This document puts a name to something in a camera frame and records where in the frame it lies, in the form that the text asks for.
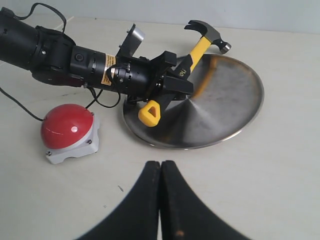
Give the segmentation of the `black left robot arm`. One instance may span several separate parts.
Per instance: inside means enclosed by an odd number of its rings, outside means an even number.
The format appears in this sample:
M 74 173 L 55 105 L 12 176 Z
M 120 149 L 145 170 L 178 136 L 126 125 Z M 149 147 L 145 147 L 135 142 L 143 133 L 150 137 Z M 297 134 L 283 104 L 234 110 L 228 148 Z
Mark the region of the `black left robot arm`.
M 127 95 L 133 102 L 182 100 L 194 86 L 173 71 L 175 53 L 134 57 L 144 39 L 133 25 L 116 55 L 76 45 L 63 31 L 30 26 L 6 7 L 0 11 L 0 59 L 53 86 L 86 87 Z

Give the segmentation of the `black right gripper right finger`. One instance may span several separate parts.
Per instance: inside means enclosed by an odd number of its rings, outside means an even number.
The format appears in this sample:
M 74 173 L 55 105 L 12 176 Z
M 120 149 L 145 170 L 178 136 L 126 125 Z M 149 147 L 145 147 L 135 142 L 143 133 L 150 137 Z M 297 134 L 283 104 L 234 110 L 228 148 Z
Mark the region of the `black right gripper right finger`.
M 160 219 L 164 240 L 247 240 L 195 194 L 176 163 L 161 164 Z

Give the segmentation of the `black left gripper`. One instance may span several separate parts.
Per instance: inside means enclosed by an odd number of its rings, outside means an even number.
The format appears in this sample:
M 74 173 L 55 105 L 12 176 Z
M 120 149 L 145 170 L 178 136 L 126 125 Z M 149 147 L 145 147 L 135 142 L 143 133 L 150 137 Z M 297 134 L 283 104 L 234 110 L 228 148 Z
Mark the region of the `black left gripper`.
M 176 77 L 158 76 L 190 75 L 192 73 L 193 59 L 190 54 L 177 57 L 176 53 L 164 51 L 152 60 L 145 57 L 126 57 L 124 59 L 124 94 L 126 102 L 136 105 L 138 102 L 147 102 L 162 90 L 166 94 L 186 94 L 194 92 L 192 82 Z

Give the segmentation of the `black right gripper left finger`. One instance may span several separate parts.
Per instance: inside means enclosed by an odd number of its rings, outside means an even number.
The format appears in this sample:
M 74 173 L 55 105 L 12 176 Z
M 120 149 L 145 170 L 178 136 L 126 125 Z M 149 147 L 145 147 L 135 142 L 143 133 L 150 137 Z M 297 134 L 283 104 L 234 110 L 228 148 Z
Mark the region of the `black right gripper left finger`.
M 156 240 L 160 163 L 147 161 L 122 202 L 80 240 Z

